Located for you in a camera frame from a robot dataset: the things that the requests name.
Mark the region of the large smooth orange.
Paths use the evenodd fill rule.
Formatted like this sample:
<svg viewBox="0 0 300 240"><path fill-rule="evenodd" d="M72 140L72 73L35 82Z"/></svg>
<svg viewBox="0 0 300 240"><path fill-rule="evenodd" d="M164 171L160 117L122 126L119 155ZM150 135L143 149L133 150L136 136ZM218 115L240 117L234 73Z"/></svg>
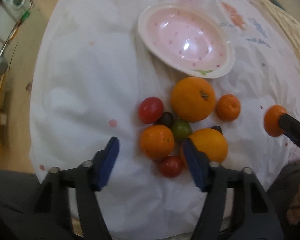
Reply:
<svg viewBox="0 0 300 240"><path fill-rule="evenodd" d="M215 129L199 129L192 133L188 139L192 140L198 151L207 155L209 161L222 163L227 157L227 140L222 133Z"/></svg>

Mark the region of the medium mandarin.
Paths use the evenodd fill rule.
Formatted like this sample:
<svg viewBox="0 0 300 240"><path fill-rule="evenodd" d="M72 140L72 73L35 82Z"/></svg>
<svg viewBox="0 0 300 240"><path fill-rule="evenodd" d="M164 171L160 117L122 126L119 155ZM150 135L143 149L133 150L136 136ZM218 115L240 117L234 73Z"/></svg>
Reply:
<svg viewBox="0 0 300 240"><path fill-rule="evenodd" d="M163 125L153 125L144 129L140 135L141 152L153 161L169 156L175 148L172 131Z"/></svg>

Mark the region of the red cherry tomato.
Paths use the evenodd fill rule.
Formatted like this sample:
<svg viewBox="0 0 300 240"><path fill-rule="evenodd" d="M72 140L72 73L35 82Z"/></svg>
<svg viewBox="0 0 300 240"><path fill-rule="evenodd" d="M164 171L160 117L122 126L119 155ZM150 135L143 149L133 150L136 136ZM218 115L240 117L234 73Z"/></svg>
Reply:
<svg viewBox="0 0 300 240"><path fill-rule="evenodd" d="M166 178L175 178L183 171L183 162L179 157L167 156L158 162L160 174Z"/></svg>
<svg viewBox="0 0 300 240"><path fill-rule="evenodd" d="M141 102L138 107L138 117L144 124L152 124L163 115L163 102L157 97L149 97Z"/></svg>

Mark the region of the small mandarin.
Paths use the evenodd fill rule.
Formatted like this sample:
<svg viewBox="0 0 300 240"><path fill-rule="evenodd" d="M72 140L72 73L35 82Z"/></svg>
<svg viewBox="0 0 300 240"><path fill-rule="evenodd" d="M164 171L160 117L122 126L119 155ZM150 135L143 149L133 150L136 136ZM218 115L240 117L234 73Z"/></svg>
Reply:
<svg viewBox="0 0 300 240"><path fill-rule="evenodd" d="M222 121L234 121L241 112L241 104L236 96L226 94L218 100L215 111Z"/></svg>

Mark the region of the dark purple grape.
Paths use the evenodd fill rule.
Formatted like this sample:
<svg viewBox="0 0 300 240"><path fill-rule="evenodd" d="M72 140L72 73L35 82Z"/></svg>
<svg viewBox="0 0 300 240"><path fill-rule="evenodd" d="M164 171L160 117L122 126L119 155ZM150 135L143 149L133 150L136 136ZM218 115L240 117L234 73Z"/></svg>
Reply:
<svg viewBox="0 0 300 240"><path fill-rule="evenodd" d="M163 112L162 116L155 122L156 125L163 125L171 128L174 122L174 115L170 112Z"/></svg>

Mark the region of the large orange with stem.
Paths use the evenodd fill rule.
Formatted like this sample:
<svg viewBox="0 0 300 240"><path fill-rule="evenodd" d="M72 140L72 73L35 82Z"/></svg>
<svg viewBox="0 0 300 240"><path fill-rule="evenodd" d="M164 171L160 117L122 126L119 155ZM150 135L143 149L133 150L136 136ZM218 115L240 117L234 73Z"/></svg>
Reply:
<svg viewBox="0 0 300 240"><path fill-rule="evenodd" d="M205 79L187 77L174 86L170 96L170 105L180 119L188 122L202 121L215 108L215 92Z"/></svg>

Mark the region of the white cartoon print bedsheet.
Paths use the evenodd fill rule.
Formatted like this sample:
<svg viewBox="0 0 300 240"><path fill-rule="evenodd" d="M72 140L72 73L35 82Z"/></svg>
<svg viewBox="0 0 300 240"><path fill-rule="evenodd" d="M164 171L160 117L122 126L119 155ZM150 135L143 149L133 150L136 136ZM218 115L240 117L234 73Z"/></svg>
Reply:
<svg viewBox="0 0 300 240"><path fill-rule="evenodd" d="M224 166L250 167L268 189L296 149L263 127L278 104L300 120L300 62L272 16L255 0L59 0L40 46L30 103L30 156L39 180L57 166L91 159L111 137L120 152L107 186L97 194L108 230L121 239L161 239L194 230L206 194L188 171L161 176L139 148L144 125L136 110L169 96L184 75L152 57L137 32L139 15L159 3L207 13L235 49L231 71L211 80L216 96L234 94L241 114L222 122L214 114L193 129L221 126L229 153Z"/></svg>

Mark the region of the pink strawberry-shaped bowl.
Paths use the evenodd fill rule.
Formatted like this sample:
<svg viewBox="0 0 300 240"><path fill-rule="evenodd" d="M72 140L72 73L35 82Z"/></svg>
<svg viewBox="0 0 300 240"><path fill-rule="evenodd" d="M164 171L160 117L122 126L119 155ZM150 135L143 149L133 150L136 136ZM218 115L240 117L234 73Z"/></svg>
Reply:
<svg viewBox="0 0 300 240"><path fill-rule="evenodd" d="M235 62L230 39L207 14L178 4L158 4L138 19L146 48L162 62L189 76L217 79Z"/></svg>

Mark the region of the broom with green head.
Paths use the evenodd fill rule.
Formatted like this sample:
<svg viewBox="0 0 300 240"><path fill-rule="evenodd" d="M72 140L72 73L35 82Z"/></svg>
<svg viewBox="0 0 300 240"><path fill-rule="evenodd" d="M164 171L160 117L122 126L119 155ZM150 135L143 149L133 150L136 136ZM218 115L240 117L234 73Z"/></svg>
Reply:
<svg viewBox="0 0 300 240"><path fill-rule="evenodd" d="M18 29L29 18L29 16L30 16L30 10L27 10L22 14L21 18L19 18L19 20L16 22L16 24L12 28L10 34L8 35L5 43L3 44L3 46L0 50L0 57L3 57L6 48L8 47L8 45L12 42L12 40L16 36Z"/></svg>

